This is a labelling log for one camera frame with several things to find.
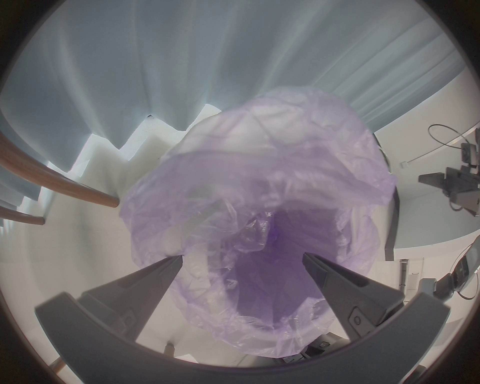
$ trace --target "wooden chair leg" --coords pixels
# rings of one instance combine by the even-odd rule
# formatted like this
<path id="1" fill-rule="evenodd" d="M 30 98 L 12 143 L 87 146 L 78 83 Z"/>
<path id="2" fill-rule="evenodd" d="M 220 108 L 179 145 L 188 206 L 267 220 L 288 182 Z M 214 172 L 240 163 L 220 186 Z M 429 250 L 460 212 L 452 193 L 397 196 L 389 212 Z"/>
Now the wooden chair leg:
<path id="1" fill-rule="evenodd" d="M 27 224 L 36 224 L 36 225 L 45 224 L 45 219 L 43 217 L 27 215 L 26 213 L 17 212 L 12 209 L 4 208 L 1 206 L 0 206 L 0 218 L 18 221 L 20 223 L 27 223 Z"/>
<path id="2" fill-rule="evenodd" d="M 118 197 L 77 183 L 20 150 L 0 132 L 0 166 L 34 184 L 76 199 L 115 208 Z"/>

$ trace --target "crumpled plastic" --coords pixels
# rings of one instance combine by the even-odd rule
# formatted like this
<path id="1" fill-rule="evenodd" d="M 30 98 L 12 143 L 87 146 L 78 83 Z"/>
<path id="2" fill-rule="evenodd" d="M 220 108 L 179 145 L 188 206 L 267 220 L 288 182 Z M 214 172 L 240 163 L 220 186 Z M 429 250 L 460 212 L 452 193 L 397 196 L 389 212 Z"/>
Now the crumpled plastic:
<path id="1" fill-rule="evenodd" d="M 139 267 L 184 255 L 170 288 L 191 324 L 278 358 L 335 318 L 303 253 L 367 274 L 379 248 L 371 215 L 395 183 L 349 106 L 279 88 L 195 125 L 129 190 L 120 216 Z"/>

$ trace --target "black frame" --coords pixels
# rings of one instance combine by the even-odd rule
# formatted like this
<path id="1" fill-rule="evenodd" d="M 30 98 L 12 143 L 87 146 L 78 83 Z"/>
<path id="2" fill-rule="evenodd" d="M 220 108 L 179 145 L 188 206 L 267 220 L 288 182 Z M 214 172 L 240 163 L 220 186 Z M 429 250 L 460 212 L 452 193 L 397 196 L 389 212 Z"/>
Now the black frame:
<path id="1" fill-rule="evenodd" d="M 58 0 L 0 1 L 0 87 L 10 65 Z M 480 2 L 477 0 L 420 1 L 444 27 L 464 54 L 474 74 L 480 74 Z M 0 382 L 62 383 L 26 340 L 0 293 Z M 480 297 L 454 340 L 421 377 L 420 383 L 480 382 Z"/>

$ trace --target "floor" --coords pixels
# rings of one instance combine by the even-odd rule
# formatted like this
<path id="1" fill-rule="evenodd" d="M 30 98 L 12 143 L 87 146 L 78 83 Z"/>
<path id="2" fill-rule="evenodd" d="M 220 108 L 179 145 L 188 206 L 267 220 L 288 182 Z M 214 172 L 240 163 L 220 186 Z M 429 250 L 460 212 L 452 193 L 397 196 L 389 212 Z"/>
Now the floor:
<path id="1" fill-rule="evenodd" d="M 207 107 L 197 118 L 217 113 Z M 120 151 L 92 136 L 70 178 L 118 195 L 153 170 L 160 157 L 184 135 L 147 118 Z M 78 297 L 84 290 L 117 279 L 137 269 L 130 256 L 130 234 L 119 219 L 119 209 L 107 208 L 42 189 L 38 202 L 24 200 L 22 212 L 43 215 L 44 226 L 5 221 L 0 241 L 0 289 L 21 329 L 51 363 L 58 355 L 48 342 L 33 308 L 61 291 Z M 392 206 L 377 209 L 374 221 L 384 244 Z M 385 262 L 383 244 L 369 277 L 397 288 L 399 262 Z M 330 331 L 345 336 L 338 321 Z M 224 366 L 263 366 L 270 359 L 245 355 L 189 325 L 167 292 L 138 343 L 163 351 L 175 345 L 175 356 L 190 354 L 200 363 Z M 68 368 L 60 372 L 67 383 L 79 382 Z"/>

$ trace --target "blue-gray curtain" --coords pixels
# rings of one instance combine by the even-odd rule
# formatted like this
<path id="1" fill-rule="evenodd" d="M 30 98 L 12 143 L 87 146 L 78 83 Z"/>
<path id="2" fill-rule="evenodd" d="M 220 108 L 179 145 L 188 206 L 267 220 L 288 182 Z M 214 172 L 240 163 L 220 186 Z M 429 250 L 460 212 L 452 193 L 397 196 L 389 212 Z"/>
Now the blue-gray curtain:
<path id="1" fill-rule="evenodd" d="M 0 130 L 67 171 L 92 133 L 120 148 L 149 114 L 185 130 L 205 103 L 313 85 L 375 132 L 464 66 L 413 0 L 67 0 L 10 73 Z"/>

